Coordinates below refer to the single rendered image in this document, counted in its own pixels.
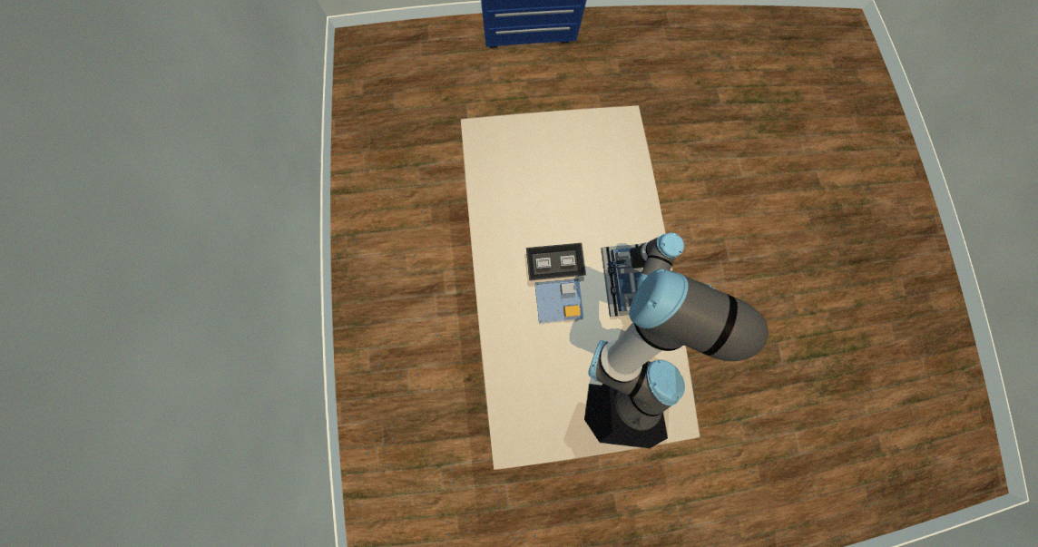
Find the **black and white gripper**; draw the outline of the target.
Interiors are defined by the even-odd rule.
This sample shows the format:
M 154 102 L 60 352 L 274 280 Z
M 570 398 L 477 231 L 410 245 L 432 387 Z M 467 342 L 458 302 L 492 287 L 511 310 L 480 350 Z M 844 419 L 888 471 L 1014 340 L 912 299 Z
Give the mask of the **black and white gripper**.
M 643 268 L 644 264 L 646 264 L 646 259 L 648 258 L 646 253 L 646 246 L 648 243 L 649 242 L 641 244 L 639 247 L 637 247 L 637 249 L 630 249 L 630 256 L 632 256 L 632 267 L 634 269 Z M 637 264 L 636 261 L 639 264 Z

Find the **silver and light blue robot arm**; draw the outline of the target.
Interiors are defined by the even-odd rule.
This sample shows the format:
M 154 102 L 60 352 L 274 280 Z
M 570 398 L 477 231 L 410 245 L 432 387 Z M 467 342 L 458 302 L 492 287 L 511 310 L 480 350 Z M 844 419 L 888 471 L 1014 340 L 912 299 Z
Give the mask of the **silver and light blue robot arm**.
M 649 361 L 659 352 L 686 346 L 707 357 L 740 361 L 754 357 L 769 339 L 769 326 L 750 304 L 671 270 L 683 250 L 677 234 L 662 234 L 647 244 L 648 258 L 629 312 L 632 325 L 618 340 L 599 341 L 588 371 L 618 390 L 617 413 L 636 430 L 659 423 L 661 413 L 685 391 L 676 366 Z

